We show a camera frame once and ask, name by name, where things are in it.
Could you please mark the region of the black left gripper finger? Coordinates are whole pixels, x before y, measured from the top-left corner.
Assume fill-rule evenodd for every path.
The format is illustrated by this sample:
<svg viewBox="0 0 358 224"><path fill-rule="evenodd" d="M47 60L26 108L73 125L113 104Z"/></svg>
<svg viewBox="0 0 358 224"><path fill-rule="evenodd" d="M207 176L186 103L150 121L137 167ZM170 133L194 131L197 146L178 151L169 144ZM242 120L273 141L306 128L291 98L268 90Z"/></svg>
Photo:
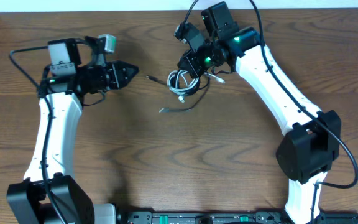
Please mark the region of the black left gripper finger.
<svg viewBox="0 0 358 224"><path fill-rule="evenodd" d="M131 82L136 73L116 73L115 89L120 90Z"/></svg>
<svg viewBox="0 0 358 224"><path fill-rule="evenodd" d="M117 73L122 73L125 75L136 75L139 73L139 67L133 64L129 64L127 62L116 60L115 68Z"/></svg>

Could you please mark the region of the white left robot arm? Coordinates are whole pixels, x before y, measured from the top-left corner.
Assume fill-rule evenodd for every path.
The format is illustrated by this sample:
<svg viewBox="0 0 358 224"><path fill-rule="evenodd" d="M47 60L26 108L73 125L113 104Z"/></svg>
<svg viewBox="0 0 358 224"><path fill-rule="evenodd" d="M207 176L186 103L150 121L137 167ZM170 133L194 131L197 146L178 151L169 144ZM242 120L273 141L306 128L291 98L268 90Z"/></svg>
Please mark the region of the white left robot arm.
<svg viewBox="0 0 358 224"><path fill-rule="evenodd" d="M40 124L34 154L22 182L11 184L7 202L19 223L116 223L113 204L97 205L76 183L76 130L87 94L105 95L129 84L135 65L107 61L116 38L103 34L51 40L51 62L35 82Z"/></svg>

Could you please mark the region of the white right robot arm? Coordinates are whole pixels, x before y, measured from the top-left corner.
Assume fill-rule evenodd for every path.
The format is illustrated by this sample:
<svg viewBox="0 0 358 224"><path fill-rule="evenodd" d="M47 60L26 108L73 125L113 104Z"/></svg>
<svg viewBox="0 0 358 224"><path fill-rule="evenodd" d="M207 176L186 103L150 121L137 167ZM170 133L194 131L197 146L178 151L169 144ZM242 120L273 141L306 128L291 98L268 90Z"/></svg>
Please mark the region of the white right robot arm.
<svg viewBox="0 0 358 224"><path fill-rule="evenodd" d="M240 28L225 2L201 13L209 37L188 20L174 35L189 45L178 68L199 78L227 64L259 95L278 123L283 139L276 158L288 177L285 213L292 223L318 220L320 188L339 155L341 120L322 111L291 82L265 43L261 28Z"/></svg>

